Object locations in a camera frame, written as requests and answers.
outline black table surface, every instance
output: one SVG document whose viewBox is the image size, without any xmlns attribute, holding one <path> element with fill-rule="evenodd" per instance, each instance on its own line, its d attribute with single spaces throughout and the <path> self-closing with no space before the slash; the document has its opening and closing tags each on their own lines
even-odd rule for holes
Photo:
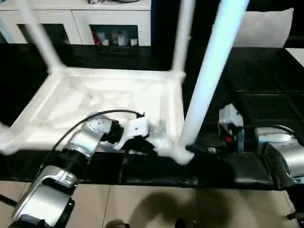
<svg viewBox="0 0 304 228">
<path fill-rule="evenodd" d="M 172 53 L 138 47 L 132 55 L 101 53 L 94 46 L 58 46 L 64 64 L 71 67 L 134 70 L 169 70 Z M 47 67 L 31 45 L 0 45 L 0 120 L 11 125 L 44 82 Z M 190 46 L 187 76 L 182 85 L 186 113 L 205 49 Z M 244 124 L 282 124 L 304 138 L 304 68 L 282 48 L 232 49 L 201 128 L 197 143 L 218 143 L 218 111 L 233 103 Z M 32 181 L 47 151 L 19 151 L 0 158 L 0 180 Z M 92 159 L 81 182 L 95 184 L 219 187 L 276 190 L 278 186 L 263 157 L 245 152 L 215 159 L 196 154 L 187 166 L 170 158 L 99 153 Z"/>
</svg>

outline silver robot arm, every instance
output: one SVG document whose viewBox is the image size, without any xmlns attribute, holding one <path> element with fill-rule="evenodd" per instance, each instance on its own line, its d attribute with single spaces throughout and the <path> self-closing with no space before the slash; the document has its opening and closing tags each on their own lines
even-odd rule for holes
<svg viewBox="0 0 304 228">
<path fill-rule="evenodd" d="M 61 151 L 54 152 L 55 158 L 17 203 L 9 228 L 64 228 L 74 207 L 71 196 L 99 143 L 107 141 L 115 150 L 162 156 L 160 151 L 167 147 L 169 137 L 152 129 L 140 114 L 123 125 L 105 115 L 83 123 Z"/>
<path fill-rule="evenodd" d="M 101 138 L 115 123 L 101 115 L 84 123 L 17 203 L 10 228 L 62 228 L 74 207 L 71 196 Z"/>
</svg>

